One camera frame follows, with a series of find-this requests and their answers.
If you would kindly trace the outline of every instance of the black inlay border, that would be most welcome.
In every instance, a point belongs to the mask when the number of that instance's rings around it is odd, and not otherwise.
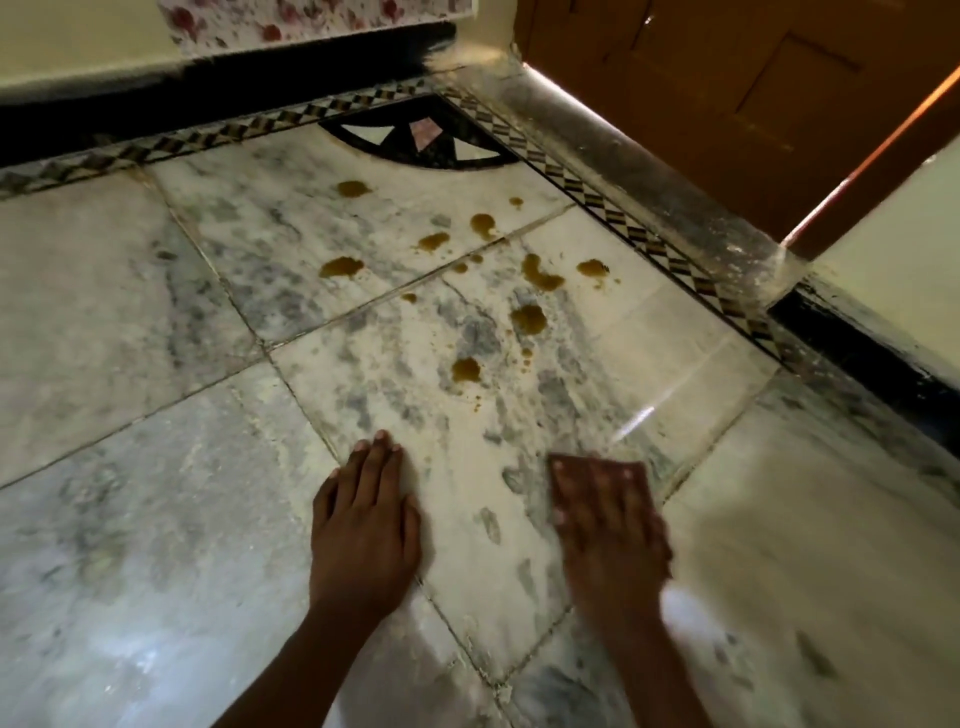
[[[960,457],[960,392],[818,303],[800,283],[770,312],[934,442]]]

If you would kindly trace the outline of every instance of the brown stain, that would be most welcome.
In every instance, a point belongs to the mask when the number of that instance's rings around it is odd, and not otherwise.
[[[523,258],[523,277],[537,286],[541,291],[555,291],[562,286],[566,279],[563,276],[554,276],[544,273],[540,269],[540,256],[535,253],[527,254]]]
[[[510,314],[514,326],[529,336],[535,336],[546,328],[546,316],[543,309],[535,303],[528,303]]]
[[[607,277],[610,268],[603,264],[603,261],[591,258],[577,264],[577,270],[592,279],[603,279]]]
[[[480,365],[472,356],[457,359],[450,367],[454,381],[480,381]]]
[[[473,231],[480,235],[480,237],[482,237],[488,243],[495,239],[492,231],[493,228],[496,227],[496,220],[493,219],[492,215],[488,215],[486,212],[481,212],[471,217],[470,227],[473,228]]]
[[[320,277],[322,279],[332,279],[337,276],[353,278],[363,267],[363,260],[357,260],[355,257],[335,257],[324,263],[324,267],[320,269]]]
[[[341,197],[362,197],[368,192],[373,192],[365,182],[360,182],[359,180],[347,180],[346,182],[340,182],[337,185],[337,192],[340,193]]]
[[[434,232],[432,235],[422,237],[420,242],[417,243],[417,247],[422,251],[433,253],[449,239],[450,234],[448,232]]]

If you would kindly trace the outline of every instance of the hand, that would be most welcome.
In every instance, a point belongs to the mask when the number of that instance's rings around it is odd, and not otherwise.
[[[313,501],[310,609],[366,638],[403,600],[420,565],[420,511],[400,497],[403,450],[380,430],[357,443]]]
[[[659,627],[672,556],[642,466],[554,456],[554,519],[573,604],[615,653]]]

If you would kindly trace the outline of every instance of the checkered inlay border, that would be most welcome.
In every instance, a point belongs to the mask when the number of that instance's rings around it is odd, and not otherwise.
[[[608,200],[565,165],[550,157],[523,133],[497,116],[476,97],[453,85],[437,88],[447,101],[510,147],[540,174],[575,200],[627,245],[725,319],[765,352],[783,361],[765,312],[745,306],[727,286],[715,280],[673,245]]]
[[[311,124],[333,116],[433,93],[425,78],[376,85],[326,96],[306,104],[263,111],[178,132],[144,136],[95,150],[0,169],[0,200],[38,192],[120,169],[202,152],[265,133]]]

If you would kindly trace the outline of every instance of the floral wallpaper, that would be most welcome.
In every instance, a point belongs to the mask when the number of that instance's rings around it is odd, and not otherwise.
[[[470,15],[474,0],[157,0],[189,58]]]

